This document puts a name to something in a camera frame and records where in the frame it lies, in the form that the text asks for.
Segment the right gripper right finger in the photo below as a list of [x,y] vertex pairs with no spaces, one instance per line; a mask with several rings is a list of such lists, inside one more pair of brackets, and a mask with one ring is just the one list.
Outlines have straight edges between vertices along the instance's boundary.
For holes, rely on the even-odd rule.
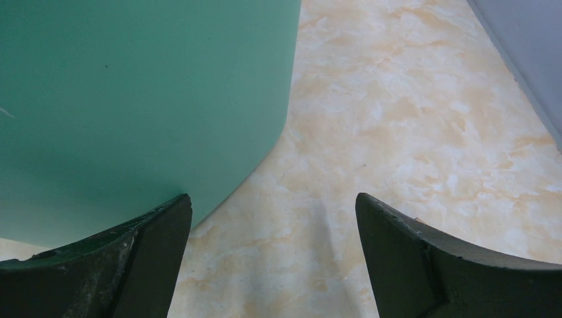
[[357,226],[381,317],[560,317],[561,266],[490,250],[358,194]]

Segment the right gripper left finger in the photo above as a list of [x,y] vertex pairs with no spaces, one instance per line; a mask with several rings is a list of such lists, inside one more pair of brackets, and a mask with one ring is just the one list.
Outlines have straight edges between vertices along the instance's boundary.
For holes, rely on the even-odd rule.
[[166,317],[192,223],[182,194],[85,239],[1,263],[2,317]]

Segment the green plastic trash bin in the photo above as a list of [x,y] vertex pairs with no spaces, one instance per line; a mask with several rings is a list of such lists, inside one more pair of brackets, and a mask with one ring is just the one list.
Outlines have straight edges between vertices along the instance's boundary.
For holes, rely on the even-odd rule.
[[182,193],[199,223],[284,128],[299,1],[2,1],[1,236],[57,247]]

